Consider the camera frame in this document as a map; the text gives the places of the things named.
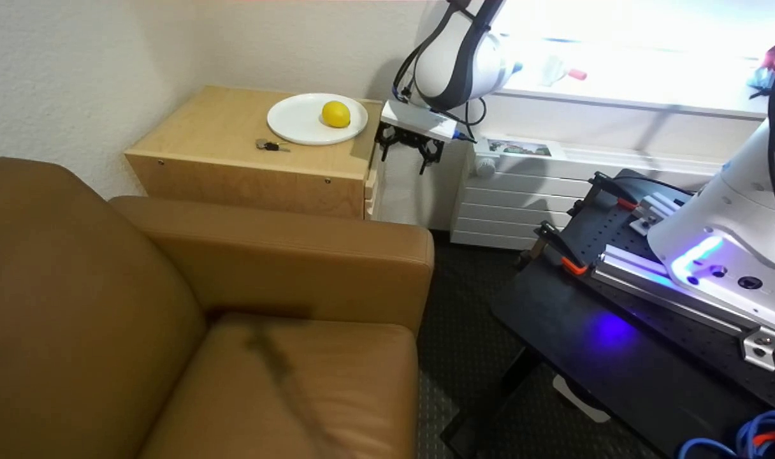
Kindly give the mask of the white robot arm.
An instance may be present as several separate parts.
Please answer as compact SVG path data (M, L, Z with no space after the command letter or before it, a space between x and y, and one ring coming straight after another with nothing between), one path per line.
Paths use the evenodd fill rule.
M516 71L492 31L501 3L446 0L392 78L383 110L389 129L440 144L457 134L454 107ZM695 195L648 229L648 245L683 296L752 319L775 313L775 74L766 119Z

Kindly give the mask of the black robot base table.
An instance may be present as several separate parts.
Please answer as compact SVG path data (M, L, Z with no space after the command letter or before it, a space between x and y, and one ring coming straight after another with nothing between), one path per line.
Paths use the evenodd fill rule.
M588 266L587 275L571 277L539 252L500 287L490 311L522 350L482 402L444 431L457 453L486 448L490 425L538 364L551 364L666 457L694 435L724 439L740 424L775 411L775 373L741 359L740 332L599 277L599 255L610 243L648 250L627 229L630 218L612 194L588 192L561 229Z

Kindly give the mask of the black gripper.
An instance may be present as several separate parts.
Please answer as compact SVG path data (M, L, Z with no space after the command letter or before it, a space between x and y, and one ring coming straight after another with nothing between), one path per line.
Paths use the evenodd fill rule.
M378 128L379 160L386 160L389 147L398 144L398 142L409 144L421 152L418 175L423 175L430 164L440 160L440 150L444 150L440 141L425 138L421 132L402 129L402 128L394 128L394 125L379 125Z

